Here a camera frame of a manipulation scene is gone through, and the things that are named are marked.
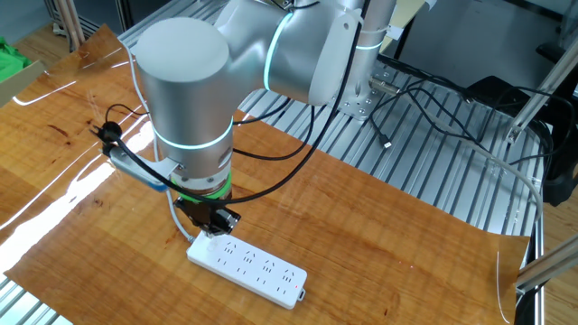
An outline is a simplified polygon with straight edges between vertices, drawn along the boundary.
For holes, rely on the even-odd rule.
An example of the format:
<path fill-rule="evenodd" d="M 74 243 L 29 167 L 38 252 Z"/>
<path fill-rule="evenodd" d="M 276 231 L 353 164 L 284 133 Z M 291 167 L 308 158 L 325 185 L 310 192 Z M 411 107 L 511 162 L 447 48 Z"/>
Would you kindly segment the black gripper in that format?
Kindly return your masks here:
<path fill-rule="evenodd" d="M 241 216 L 231 209 L 207 203 L 195 203 L 183 197 L 175 200 L 173 206 L 180 209 L 207 237 L 229 235 L 241 219 Z"/>

